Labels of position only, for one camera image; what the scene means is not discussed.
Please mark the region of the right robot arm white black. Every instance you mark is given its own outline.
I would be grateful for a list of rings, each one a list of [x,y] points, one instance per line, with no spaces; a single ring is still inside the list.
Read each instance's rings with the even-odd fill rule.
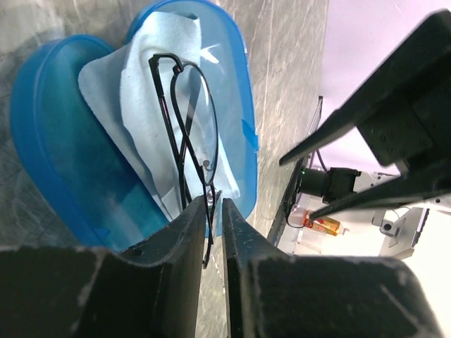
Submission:
[[[399,208],[450,193],[450,12],[428,15],[353,94],[305,140],[286,165],[357,129],[381,166],[400,175],[355,189],[360,172],[305,170],[300,191],[323,200],[319,219],[350,209]]]

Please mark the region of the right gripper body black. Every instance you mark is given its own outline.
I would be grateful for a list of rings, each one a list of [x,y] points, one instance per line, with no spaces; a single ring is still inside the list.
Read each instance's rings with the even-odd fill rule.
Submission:
[[[450,77],[413,101],[392,101],[357,129],[382,167],[418,170],[450,157]]]

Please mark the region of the black thin sunglasses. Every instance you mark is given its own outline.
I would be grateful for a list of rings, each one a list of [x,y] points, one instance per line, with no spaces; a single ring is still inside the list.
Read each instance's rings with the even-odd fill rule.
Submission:
[[[162,61],[166,59],[174,63],[169,91],[175,119],[182,135],[180,144],[177,144],[175,139],[175,132],[165,98],[165,89],[159,71]],[[184,61],[172,53],[155,53],[148,60],[148,64],[177,168],[180,200],[183,209],[194,198],[185,174],[186,156],[189,156],[192,160],[194,171],[202,186],[208,238],[202,267],[207,268],[214,244],[216,206],[221,196],[221,193],[214,186],[219,146],[214,100],[204,73],[196,63]]]

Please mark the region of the blue translucent glasses case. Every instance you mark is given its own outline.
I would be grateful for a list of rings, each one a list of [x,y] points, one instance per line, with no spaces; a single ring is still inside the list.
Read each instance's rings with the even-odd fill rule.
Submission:
[[[221,136],[240,197],[232,199],[243,216],[257,201],[258,138],[247,49],[237,23],[210,1],[153,1],[131,22],[125,43],[76,34],[39,47],[24,62],[13,84],[11,133],[32,181],[85,246],[122,251],[170,220],[84,100],[78,85],[82,68],[132,41],[155,12],[188,12],[200,19],[200,68],[209,84]],[[159,71],[171,105],[170,60]],[[185,174],[194,196],[201,183],[190,158]]]

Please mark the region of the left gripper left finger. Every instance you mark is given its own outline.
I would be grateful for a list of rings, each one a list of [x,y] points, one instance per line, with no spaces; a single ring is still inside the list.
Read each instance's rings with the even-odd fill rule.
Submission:
[[[205,207],[196,198],[122,253],[104,247],[1,250],[2,337],[193,337]]]

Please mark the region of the light blue cleaning cloth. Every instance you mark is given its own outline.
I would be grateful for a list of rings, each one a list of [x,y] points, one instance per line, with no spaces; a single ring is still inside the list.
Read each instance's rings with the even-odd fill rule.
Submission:
[[[200,66],[203,51],[201,23],[188,12],[155,11],[144,20],[132,41],[112,54],[86,64],[78,76],[84,100],[137,173],[163,214],[172,220],[180,215],[178,172],[164,125],[148,60],[157,53],[172,53],[181,61]],[[206,160],[207,146],[213,148],[213,130],[207,123],[206,106],[199,96],[194,69],[180,75],[175,93],[181,116],[186,118],[196,101],[190,139],[200,161]],[[221,136],[218,137],[216,191],[225,198],[240,197]]]

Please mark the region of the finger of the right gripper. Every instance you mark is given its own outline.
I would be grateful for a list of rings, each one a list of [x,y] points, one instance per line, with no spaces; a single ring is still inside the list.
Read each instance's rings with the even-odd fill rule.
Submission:
[[[279,159],[287,165],[334,142],[396,99],[413,101],[450,77],[450,11],[430,14],[305,140]]]
[[[430,165],[415,173],[406,173],[362,192],[334,201],[310,214],[319,219],[346,210],[398,208],[437,199],[450,193],[450,166]]]

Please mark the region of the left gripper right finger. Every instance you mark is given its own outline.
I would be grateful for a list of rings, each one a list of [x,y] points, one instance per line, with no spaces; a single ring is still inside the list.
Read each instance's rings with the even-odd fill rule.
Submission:
[[[222,203],[229,337],[441,337],[414,273],[394,258],[291,256]]]

